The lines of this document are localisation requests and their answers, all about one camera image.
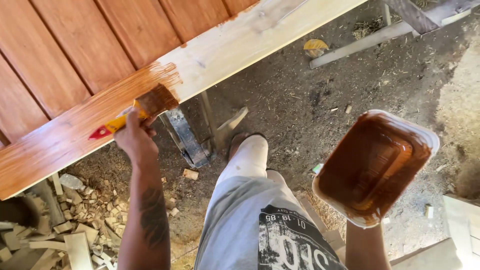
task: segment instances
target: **yellow brush handle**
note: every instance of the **yellow brush handle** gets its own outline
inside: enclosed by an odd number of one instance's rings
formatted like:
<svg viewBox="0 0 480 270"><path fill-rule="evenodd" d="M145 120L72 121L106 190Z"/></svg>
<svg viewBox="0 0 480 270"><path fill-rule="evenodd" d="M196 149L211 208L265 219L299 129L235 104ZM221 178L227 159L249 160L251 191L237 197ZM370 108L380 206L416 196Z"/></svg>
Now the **yellow brush handle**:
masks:
<svg viewBox="0 0 480 270"><path fill-rule="evenodd" d="M148 117L150 117L146 111L144 109L142 109L142 107L140 106L140 103L138 103L138 101L134 101L133 102L133 106L132 107L137 107L140 109L140 112L138 114L138 118L140 119L147 119ZM127 114L124 114L122 116L119 116L113 120L110 120L108 121L106 124L105 124L105 127L106 129L108 129L110 132L112 132L112 134L114 132L116 132L117 130L123 128L127 123Z"/></svg>

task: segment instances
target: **plastic container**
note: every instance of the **plastic container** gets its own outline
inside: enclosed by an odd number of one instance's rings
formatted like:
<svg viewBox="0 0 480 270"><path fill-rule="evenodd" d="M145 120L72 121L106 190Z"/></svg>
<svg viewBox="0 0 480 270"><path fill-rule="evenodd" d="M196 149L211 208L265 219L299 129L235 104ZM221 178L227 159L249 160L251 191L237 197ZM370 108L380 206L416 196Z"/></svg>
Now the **plastic container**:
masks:
<svg viewBox="0 0 480 270"><path fill-rule="evenodd" d="M355 225L374 227L439 145L434 132L386 111L370 110L316 175L313 192Z"/></svg>

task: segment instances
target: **paintbrush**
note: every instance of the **paintbrush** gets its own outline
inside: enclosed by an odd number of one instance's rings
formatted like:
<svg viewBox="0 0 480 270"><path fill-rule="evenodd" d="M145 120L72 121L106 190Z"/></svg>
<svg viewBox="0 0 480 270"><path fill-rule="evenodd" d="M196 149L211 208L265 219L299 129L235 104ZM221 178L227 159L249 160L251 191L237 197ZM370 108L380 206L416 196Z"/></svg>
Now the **paintbrush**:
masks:
<svg viewBox="0 0 480 270"><path fill-rule="evenodd" d="M178 100L172 93L162 84L158 84L152 90L139 96L133 101L134 108L139 108L138 118L147 119L149 117L157 116L166 110L171 110L178 107ZM89 140L97 140L104 138L125 126L127 121L127 114L119 116L113 120L108 121L105 125L99 127L93 132Z"/></svg>

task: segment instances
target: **gray shirt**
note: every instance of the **gray shirt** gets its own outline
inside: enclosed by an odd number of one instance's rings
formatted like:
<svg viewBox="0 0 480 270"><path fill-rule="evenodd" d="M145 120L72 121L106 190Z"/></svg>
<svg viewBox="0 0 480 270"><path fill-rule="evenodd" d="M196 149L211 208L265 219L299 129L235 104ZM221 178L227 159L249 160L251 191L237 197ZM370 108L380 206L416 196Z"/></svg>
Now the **gray shirt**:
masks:
<svg viewBox="0 0 480 270"><path fill-rule="evenodd" d="M194 268L345 269L285 184L242 176L215 188Z"/></svg>

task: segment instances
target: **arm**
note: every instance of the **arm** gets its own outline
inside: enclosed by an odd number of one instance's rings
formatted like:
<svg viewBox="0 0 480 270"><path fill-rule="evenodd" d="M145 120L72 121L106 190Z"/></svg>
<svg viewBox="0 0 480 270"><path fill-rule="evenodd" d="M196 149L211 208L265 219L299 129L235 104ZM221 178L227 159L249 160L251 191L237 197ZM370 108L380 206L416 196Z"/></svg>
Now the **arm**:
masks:
<svg viewBox="0 0 480 270"><path fill-rule="evenodd" d="M114 138L132 162L130 209L119 252L119 270L170 269L170 235L163 197L158 147L148 128L154 119L140 123L138 111Z"/></svg>
<svg viewBox="0 0 480 270"><path fill-rule="evenodd" d="M347 221L346 267L349 270L390 270L382 226L363 229Z"/></svg>

